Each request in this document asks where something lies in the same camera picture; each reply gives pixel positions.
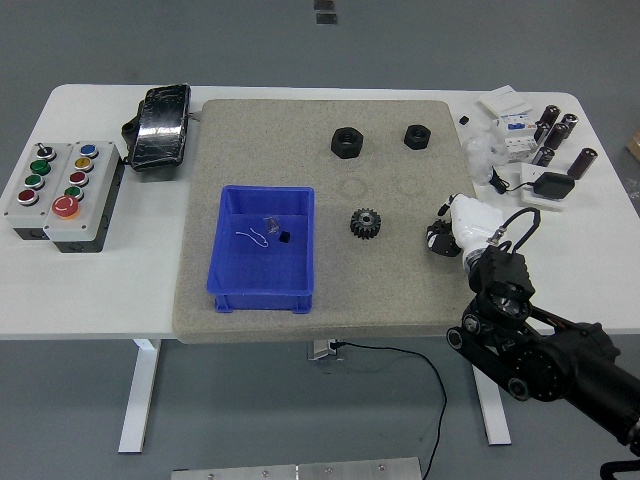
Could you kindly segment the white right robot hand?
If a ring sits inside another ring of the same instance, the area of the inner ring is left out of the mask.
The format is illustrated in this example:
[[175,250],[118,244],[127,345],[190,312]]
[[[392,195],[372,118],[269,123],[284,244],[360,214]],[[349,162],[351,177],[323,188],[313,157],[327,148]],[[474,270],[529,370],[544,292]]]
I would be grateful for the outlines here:
[[503,224],[501,210],[460,193],[451,195],[437,216],[426,230],[428,248],[441,256],[461,255],[465,262],[481,255]]

